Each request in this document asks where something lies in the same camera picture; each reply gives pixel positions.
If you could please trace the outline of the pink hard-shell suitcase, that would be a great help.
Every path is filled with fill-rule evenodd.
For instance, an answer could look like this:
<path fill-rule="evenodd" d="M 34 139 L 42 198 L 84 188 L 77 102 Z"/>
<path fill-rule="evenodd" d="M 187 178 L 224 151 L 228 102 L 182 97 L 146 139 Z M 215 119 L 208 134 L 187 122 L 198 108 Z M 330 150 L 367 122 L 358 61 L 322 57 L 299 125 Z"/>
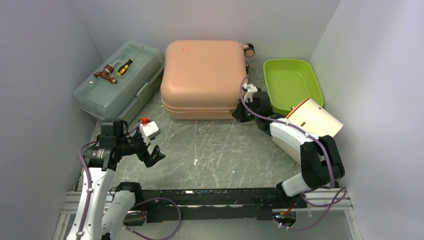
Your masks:
<path fill-rule="evenodd" d="M 251 43 L 176 40 L 165 50 L 161 103 L 175 120 L 231 120 L 248 74 Z"/>

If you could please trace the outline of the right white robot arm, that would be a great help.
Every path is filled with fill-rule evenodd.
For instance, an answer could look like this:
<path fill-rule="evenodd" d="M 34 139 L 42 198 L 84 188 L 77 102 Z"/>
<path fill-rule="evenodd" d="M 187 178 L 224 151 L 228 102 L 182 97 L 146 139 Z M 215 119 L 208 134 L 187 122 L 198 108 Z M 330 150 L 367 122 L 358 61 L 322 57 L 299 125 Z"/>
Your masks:
<path fill-rule="evenodd" d="M 301 193 L 333 187 L 336 180 L 345 176 L 334 139 L 344 125 L 311 98 L 283 116 L 273 111 L 265 91 L 243 88 L 232 116 L 241 123 L 254 120 L 300 165 L 300 173 L 276 186 L 275 200 L 280 207 L 289 207 Z"/>

